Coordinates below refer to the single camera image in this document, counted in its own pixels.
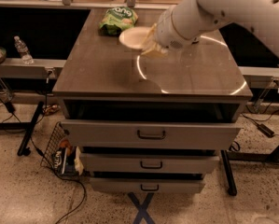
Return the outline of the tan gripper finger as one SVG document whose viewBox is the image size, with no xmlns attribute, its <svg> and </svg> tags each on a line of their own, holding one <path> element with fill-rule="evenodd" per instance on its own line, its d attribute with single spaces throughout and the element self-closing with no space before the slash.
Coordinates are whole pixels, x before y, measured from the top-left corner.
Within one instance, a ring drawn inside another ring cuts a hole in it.
<svg viewBox="0 0 279 224">
<path fill-rule="evenodd" d="M 155 33 L 157 31 L 157 24 L 154 23 L 151 28 L 149 29 L 146 37 L 145 37 L 145 40 L 144 40 L 144 46 L 147 47 L 147 46 L 154 46 L 157 44 L 157 41 L 156 41 L 156 37 L 155 37 Z"/>
<path fill-rule="evenodd" d="M 168 50 L 155 42 L 144 45 L 141 53 L 142 56 L 149 58 L 160 58 L 166 56 L 167 54 Z"/>
</svg>

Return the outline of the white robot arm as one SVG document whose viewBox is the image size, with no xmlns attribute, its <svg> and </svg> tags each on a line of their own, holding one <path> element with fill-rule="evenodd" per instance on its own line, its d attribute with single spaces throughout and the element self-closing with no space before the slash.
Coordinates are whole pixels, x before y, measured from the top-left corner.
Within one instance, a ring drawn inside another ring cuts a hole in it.
<svg viewBox="0 0 279 224">
<path fill-rule="evenodd" d="M 279 58 L 279 0 L 182 0 L 169 7 L 143 42 L 144 55 L 182 49 L 230 23 L 245 28 Z"/>
</svg>

